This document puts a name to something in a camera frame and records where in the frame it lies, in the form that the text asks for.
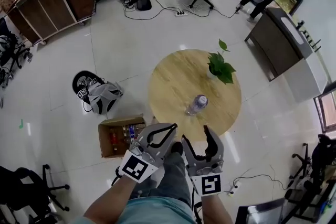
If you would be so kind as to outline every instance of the desk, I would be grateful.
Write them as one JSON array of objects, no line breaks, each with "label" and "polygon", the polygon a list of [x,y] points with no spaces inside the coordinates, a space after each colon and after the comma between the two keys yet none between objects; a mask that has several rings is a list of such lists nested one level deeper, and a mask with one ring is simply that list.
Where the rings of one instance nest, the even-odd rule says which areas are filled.
[{"label": "desk", "polygon": [[[217,135],[225,133],[236,121],[242,104],[239,82],[225,85],[218,78],[209,79],[208,52],[196,49],[176,51],[154,69],[149,83],[149,103],[159,122],[176,123],[177,138],[185,134],[191,142],[205,140],[203,125]],[[195,116],[185,109],[198,94],[208,98],[208,105]]]}]

